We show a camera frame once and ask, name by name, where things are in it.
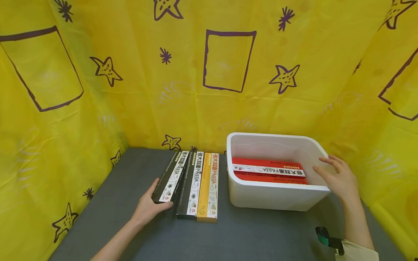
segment person's right hand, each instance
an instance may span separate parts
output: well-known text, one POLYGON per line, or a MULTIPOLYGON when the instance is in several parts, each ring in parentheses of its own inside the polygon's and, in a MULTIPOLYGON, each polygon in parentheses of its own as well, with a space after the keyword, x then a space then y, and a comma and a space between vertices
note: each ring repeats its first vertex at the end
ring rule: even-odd
POLYGON ((345 161, 332 155, 329 158, 320 157, 319 160, 331 164, 337 171, 337 174, 331 174, 321 167, 313 167, 313 170, 325 180, 329 189, 341 201, 356 200, 359 198, 357 178, 351 172, 350 167, 345 161))
POLYGON ((155 204, 151 199, 159 179, 157 178, 147 192, 139 199, 138 206, 132 215, 131 222, 138 228, 148 224, 158 213, 173 206, 173 202, 155 204))

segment forearm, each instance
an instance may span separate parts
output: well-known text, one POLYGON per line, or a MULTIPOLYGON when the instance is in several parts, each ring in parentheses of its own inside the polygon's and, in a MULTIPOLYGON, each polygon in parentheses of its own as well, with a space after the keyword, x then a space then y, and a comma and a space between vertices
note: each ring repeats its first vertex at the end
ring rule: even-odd
POLYGON ((118 261, 130 241, 142 226, 126 223, 123 228, 91 259, 91 261, 118 261))
POLYGON ((360 197, 342 200, 345 238, 359 246, 374 250, 360 197))

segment white plastic bin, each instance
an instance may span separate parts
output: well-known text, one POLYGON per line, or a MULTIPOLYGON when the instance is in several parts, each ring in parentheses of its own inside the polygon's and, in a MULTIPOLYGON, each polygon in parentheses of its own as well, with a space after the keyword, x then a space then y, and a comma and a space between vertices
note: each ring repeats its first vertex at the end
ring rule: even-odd
POLYGON ((239 208, 307 211, 330 193, 326 182, 312 169, 318 165, 335 173, 332 166, 318 160, 321 156, 328 155, 309 137, 231 133, 227 138, 229 199, 239 208), (298 162, 309 185, 241 180, 232 169, 233 157, 298 162))

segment black pasta box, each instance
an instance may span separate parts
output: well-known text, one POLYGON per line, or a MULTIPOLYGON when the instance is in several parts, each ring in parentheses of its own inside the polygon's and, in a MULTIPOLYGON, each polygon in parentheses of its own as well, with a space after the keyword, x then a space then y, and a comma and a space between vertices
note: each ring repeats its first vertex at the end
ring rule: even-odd
POLYGON ((182 181, 181 178, 185 171, 188 156, 188 151, 176 151, 174 153, 151 197, 154 203, 169 202, 175 198, 178 185, 182 181))
POLYGON ((177 218, 196 220, 204 154, 201 151, 190 153, 176 209, 177 218))

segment purple rectangle outline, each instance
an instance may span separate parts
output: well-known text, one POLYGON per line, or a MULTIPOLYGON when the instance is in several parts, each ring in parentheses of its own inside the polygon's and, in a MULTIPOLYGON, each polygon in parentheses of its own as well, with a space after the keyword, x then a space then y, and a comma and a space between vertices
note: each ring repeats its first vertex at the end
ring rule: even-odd
POLYGON ((257 35, 257 31, 252 31, 252 32, 220 32, 220 31, 212 31, 212 30, 206 29, 205 59, 204 59, 204 65, 203 65, 203 86, 205 86, 207 88, 211 88, 211 89, 235 91, 235 92, 241 93, 244 90, 245 79, 247 78, 248 66, 250 64, 252 47, 254 45, 254 40, 255 40, 255 36, 256 35, 257 35), (244 80, 242 81, 241 91, 227 89, 227 88, 222 88, 222 87, 216 87, 216 86, 206 85, 206 63, 207 63, 208 52, 209 52, 209 47, 208 47, 209 35, 217 35, 217 36, 252 36, 251 48, 250 48, 250 53, 248 54, 247 67, 245 68, 244 80))
POLYGON ((7 55, 7 58, 9 58, 9 60, 12 63, 13 67, 15 68, 16 73, 18 74, 18 77, 19 77, 20 81, 25 86, 26 90, 29 93, 29 96, 31 97, 31 99, 35 103, 35 106, 38 108, 38 110, 40 112, 55 110, 55 109, 64 107, 66 105, 69 105, 73 101, 78 100, 83 95, 84 88, 83 88, 83 85, 81 84, 80 77, 78 76, 77 70, 76 70, 76 68, 75 68, 75 66, 73 64, 73 61, 71 60, 70 55, 68 54, 67 48, 65 47, 64 42, 62 41, 61 34, 59 33, 58 28, 57 28, 56 25, 54 25, 53 27, 50 27, 50 28, 45 28, 45 29, 35 30, 35 31, 30 31, 30 32, 24 32, 24 33, 18 33, 18 34, 14 34, 14 35, 0 35, 0 46, 2 47, 2 49, 5 52, 5 54, 7 55), (3 45, 1 43, 2 42, 8 42, 8 41, 19 41, 19 40, 34 38, 34 37, 38 37, 38 36, 41 36, 41 35, 45 35, 45 34, 49 34, 49 33, 54 33, 54 32, 56 32, 58 34, 58 37, 61 40, 62 46, 64 47, 64 50, 67 53, 68 59, 70 60, 71 65, 73 66, 74 72, 76 73, 77 79, 79 80, 79 83, 80 83, 80 86, 81 86, 82 91, 81 91, 81 94, 79 96, 75 97, 72 100, 69 100, 69 101, 66 101, 64 103, 61 103, 61 104, 58 104, 58 105, 55 105, 55 106, 51 106, 51 107, 48 107, 48 108, 42 108, 39 105, 39 103, 36 101, 35 95, 33 94, 33 92, 26 85, 26 82, 23 80, 22 76, 18 72, 18 69, 16 68, 15 64, 13 63, 12 59, 7 54, 6 50, 4 49, 4 47, 3 47, 3 45))
MULTIPOLYGON (((384 102, 386 102, 387 104, 389 104, 389 105, 391 105, 392 104, 392 102, 391 101, 389 101, 388 99, 385 99, 385 98, 383 98, 383 95, 385 94, 385 92, 386 92, 386 90, 387 89, 389 89, 392 85, 393 85, 393 83, 395 82, 395 79, 398 77, 398 76, 400 76, 400 74, 403 72, 403 70, 405 70, 405 68, 408 66, 408 65, 410 65, 411 64, 411 62, 412 62, 412 60, 414 59, 414 57, 415 57, 415 55, 418 53, 418 48, 415 50, 415 52, 413 52, 412 53, 412 55, 411 55, 411 57, 405 62, 405 64, 404 65, 402 65, 402 67, 399 69, 399 71, 395 74, 395 76, 389 81, 389 83, 385 86, 385 88, 382 90, 382 92, 378 95, 378 97, 382 100, 382 101, 384 101, 384 102)), ((390 107, 388 108, 388 110, 390 111, 390 112, 392 112, 392 114, 393 115, 396 115, 396 116, 398 116, 398 117, 400 117, 400 118, 402 118, 402 119, 407 119, 407 120, 410 120, 410 121, 413 121, 413 120, 415 120, 416 118, 418 118, 418 114, 416 114, 414 117, 412 117, 412 118, 408 118, 408 117, 406 117, 406 116, 403 116, 403 115, 400 115, 400 114, 398 114, 397 112, 395 112, 394 110, 392 110, 390 107)))

